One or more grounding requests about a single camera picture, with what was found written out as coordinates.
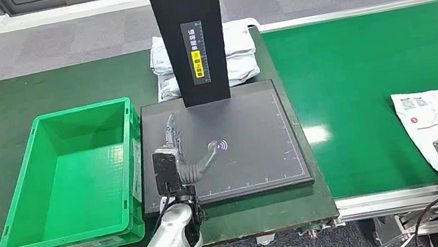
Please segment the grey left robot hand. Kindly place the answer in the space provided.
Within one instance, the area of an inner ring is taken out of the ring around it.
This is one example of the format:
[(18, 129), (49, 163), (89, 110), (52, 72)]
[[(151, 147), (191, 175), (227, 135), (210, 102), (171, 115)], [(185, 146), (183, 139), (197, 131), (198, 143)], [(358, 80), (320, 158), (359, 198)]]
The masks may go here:
[(219, 141), (213, 140), (207, 146), (207, 153), (196, 164), (188, 164), (183, 154), (181, 132), (177, 130), (175, 115), (169, 114), (165, 127), (165, 144), (169, 153), (175, 155), (176, 167), (182, 185), (192, 185), (204, 179), (206, 172), (219, 153)]

